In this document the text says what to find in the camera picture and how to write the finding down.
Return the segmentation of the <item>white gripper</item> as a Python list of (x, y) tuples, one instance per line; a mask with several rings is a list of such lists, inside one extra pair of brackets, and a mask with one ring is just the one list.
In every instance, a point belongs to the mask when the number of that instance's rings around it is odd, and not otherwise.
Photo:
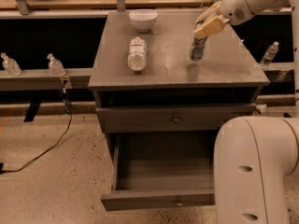
[(197, 17), (193, 34), (197, 39), (205, 38), (223, 31), (228, 22), (239, 25), (253, 17), (247, 0), (221, 0)]

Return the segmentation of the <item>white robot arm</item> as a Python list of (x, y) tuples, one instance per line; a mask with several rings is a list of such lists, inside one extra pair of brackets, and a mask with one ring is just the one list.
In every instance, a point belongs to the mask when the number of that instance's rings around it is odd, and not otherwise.
[[(293, 64), (299, 65), (299, 0), (221, 0), (195, 22), (204, 38), (270, 8), (292, 9)], [(214, 147), (217, 224), (290, 224), (284, 177), (298, 176), (299, 118), (241, 117), (226, 122)]]

